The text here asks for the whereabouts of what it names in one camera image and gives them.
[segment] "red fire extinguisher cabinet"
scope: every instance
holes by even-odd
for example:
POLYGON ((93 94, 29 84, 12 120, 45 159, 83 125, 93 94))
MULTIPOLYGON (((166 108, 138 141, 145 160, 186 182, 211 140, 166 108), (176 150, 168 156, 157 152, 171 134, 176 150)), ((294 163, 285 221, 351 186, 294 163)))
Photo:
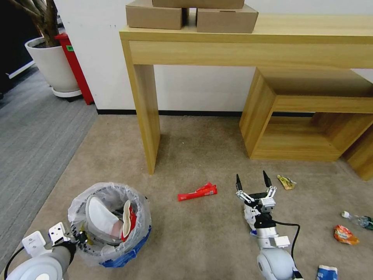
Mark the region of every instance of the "red fire extinguisher cabinet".
POLYGON ((59 40, 62 49, 66 55, 67 61, 70 64, 71 70, 77 80, 80 91, 82 92, 83 98, 87 105, 94 103, 91 91, 89 90, 87 81, 85 80, 82 69, 80 68, 77 56, 75 55, 73 46, 71 45, 70 39, 66 33, 55 36, 59 40))

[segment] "plastic bag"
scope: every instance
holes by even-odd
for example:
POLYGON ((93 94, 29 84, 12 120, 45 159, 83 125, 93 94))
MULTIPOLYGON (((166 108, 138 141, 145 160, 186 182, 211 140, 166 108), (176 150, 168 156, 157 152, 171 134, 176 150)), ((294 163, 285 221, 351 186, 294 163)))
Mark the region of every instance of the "plastic bag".
POLYGON ((78 254, 85 260, 87 265, 95 266, 106 261, 115 261, 128 252, 133 254, 135 246, 143 241, 150 232, 152 219, 147 199, 133 188, 117 183, 97 183, 78 195, 68 209, 68 220, 71 223, 72 234, 85 230, 89 241, 78 244, 78 254), (105 206, 114 211, 124 206, 127 200, 131 201, 137 216, 135 228, 131 231, 128 239, 118 246, 110 246, 96 238, 86 230, 85 204, 91 195, 99 197, 105 206))

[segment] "wooden table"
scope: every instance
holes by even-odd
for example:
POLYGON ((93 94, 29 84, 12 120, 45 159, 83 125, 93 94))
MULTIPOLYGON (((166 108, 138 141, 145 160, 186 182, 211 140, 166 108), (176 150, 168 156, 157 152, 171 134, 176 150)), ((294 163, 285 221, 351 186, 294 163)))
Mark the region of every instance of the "wooden table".
POLYGON ((373 16, 260 14, 252 34, 126 27, 120 38, 150 174, 160 140, 154 64, 373 68, 373 16))

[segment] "cardboard box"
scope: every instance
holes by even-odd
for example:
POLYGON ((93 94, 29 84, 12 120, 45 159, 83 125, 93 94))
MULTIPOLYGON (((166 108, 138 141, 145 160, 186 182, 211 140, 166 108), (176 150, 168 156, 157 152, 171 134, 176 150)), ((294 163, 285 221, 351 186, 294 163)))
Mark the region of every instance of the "cardboard box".
POLYGON ((244 0, 153 0, 155 7, 241 9, 244 0))
POLYGON ((188 9, 153 7, 152 0, 136 0, 125 7, 129 27, 181 29, 188 21, 188 9))
POLYGON ((197 32, 252 33, 258 12, 244 5, 242 9, 197 9, 197 32))

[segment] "blue bag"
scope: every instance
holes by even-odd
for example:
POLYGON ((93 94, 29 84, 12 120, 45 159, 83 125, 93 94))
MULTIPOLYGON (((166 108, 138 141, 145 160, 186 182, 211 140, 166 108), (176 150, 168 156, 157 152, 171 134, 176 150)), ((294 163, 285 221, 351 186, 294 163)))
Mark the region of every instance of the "blue bag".
POLYGON ((338 280, 338 269, 332 266, 319 265, 316 280, 338 280))

